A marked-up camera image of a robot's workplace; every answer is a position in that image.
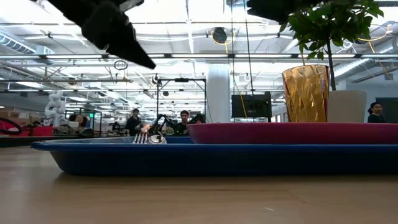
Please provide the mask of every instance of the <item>metal fork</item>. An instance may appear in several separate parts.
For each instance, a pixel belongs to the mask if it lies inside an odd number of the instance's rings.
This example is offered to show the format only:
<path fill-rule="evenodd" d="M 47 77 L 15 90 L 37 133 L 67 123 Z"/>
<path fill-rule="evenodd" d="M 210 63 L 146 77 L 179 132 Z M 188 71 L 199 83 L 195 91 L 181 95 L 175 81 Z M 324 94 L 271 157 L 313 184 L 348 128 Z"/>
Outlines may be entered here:
<path fill-rule="evenodd" d="M 137 133 L 132 141 L 133 144 L 147 144 L 148 133 Z"/>

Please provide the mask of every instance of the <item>ceiling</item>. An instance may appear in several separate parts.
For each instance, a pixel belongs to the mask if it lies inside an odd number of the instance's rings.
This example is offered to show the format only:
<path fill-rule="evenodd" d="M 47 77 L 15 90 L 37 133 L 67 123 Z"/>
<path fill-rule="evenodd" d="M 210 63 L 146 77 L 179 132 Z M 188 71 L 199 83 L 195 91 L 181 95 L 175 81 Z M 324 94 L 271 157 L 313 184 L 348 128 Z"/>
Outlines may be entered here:
<path fill-rule="evenodd" d="M 29 0 L 0 0 L 0 33 L 13 36 L 19 42 L 32 48 L 44 46 L 55 55 L 91 55 L 104 54 L 89 43 L 81 34 L 81 30 L 74 23 L 62 16 L 46 0 L 32 2 Z M 398 31 L 395 23 L 395 7 L 384 7 L 384 18 L 374 20 L 371 27 L 373 38 L 382 37 L 374 41 L 377 47 L 393 38 Z M 291 67 L 301 65 L 301 59 L 257 59 L 250 61 L 247 58 L 235 60 L 232 63 L 228 58 L 197 58 L 190 55 L 185 58 L 163 58 L 164 54 L 297 54 L 296 41 L 293 34 L 284 31 L 277 35 L 279 25 L 275 21 L 263 18 L 246 16 L 243 7 L 237 5 L 228 7 L 224 0 L 145 0 L 145 3 L 135 7 L 126 14 L 137 32 L 137 39 L 142 48 L 152 54 L 157 68 L 149 70 L 144 67 L 128 63 L 126 70 L 117 70 L 116 58 L 93 59 L 55 58 L 50 64 L 36 60 L 2 60 L 3 67 L 16 67 L 14 71 L 21 80 L 26 79 L 54 79 L 86 80 L 74 85 L 69 83 L 40 83 L 32 85 L 12 84 L 2 88 L 12 89 L 65 89 L 86 90 L 81 92 L 65 92 L 66 95 L 78 98 L 68 98 L 70 108 L 92 103 L 97 110 L 103 113 L 119 114 L 125 117 L 126 111 L 139 107 L 147 119 L 153 119 L 156 110 L 156 85 L 152 79 L 157 75 L 165 78 L 206 78 L 211 75 L 211 63 L 230 64 L 231 89 L 237 94 L 243 94 L 253 88 L 257 90 L 281 89 L 281 73 Z M 386 24 L 391 25 L 387 32 Z M 211 38 L 215 27 L 223 27 L 229 43 L 217 44 Z M 345 47 L 333 46 L 333 52 L 339 54 L 354 54 L 369 52 L 369 45 L 345 43 Z M 19 52 L 0 45 L 0 54 L 17 55 Z M 349 58 L 335 60 L 336 65 L 349 63 Z M 310 63 L 327 62 L 311 60 Z M 381 67 L 369 68 L 348 77 L 349 82 L 355 81 L 370 73 L 382 71 Z M 0 73 L 0 78 L 8 79 L 7 69 Z M 125 78 L 128 82 L 117 82 L 113 79 Z M 383 82 L 382 78 L 370 78 L 364 82 Z M 167 96 L 160 94 L 161 113 L 179 114 L 181 110 L 204 110 L 203 82 L 176 83 L 170 82 L 164 86 Z M 119 90 L 99 94 L 89 90 Z M 280 99 L 280 92 L 273 92 L 275 99 Z"/>

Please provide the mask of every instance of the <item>white robot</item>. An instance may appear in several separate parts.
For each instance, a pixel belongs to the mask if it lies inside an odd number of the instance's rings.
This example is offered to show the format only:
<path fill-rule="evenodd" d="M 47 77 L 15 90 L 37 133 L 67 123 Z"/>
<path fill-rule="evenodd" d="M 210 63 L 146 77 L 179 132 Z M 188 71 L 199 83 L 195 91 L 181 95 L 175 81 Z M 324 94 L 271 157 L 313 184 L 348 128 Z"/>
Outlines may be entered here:
<path fill-rule="evenodd" d="M 61 101 L 62 95 L 62 91 L 53 91 L 52 94 L 50 94 L 50 101 L 44 110 L 44 126 L 50 126 L 51 124 L 53 127 L 60 126 L 60 120 L 65 113 L 65 102 Z"/>

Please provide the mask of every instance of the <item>potted plant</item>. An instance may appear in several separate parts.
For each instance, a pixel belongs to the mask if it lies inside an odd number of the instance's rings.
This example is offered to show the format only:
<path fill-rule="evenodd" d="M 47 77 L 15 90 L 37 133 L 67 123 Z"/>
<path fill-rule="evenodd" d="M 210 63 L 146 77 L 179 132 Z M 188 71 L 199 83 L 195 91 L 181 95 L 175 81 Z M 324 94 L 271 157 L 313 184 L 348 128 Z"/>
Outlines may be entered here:
<path fill-rule="evenodd" d="M 287 23 L 281 25 L 280 32 L 287 27 L 294 31 L 293 39 L 298 40 L 297 45 L 302 55 L 306 50 L 307 59 L 316 57 L 323 60 L 328 57 L 330 85 L 331 89 L 335 91 L 336 82 L 331 45 L 341 47 L 344 40 L 353 43 L 359 38 L 370 39 L 369 28 L 373 16 L 383 15 L 384 13 L 374 0 L 323 1 L 313 7 L 301 9 L 291 14 Z M 328 106 L 327 99 L 328 97 L 326 97 L 325 109 Z"/>

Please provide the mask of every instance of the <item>black monitor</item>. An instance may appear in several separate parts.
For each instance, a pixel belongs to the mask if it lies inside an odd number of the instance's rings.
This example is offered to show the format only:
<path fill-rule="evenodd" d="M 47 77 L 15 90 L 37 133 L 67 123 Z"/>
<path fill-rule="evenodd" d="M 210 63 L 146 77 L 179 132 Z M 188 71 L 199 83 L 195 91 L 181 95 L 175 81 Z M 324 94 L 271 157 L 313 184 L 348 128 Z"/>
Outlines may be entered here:
<path fill-rule="evenodd" d="M 231 99 L 233 118 L 268 118 L 268 122 L 271 121 L 270 92 L 263 95 L 232 95 Z"/>

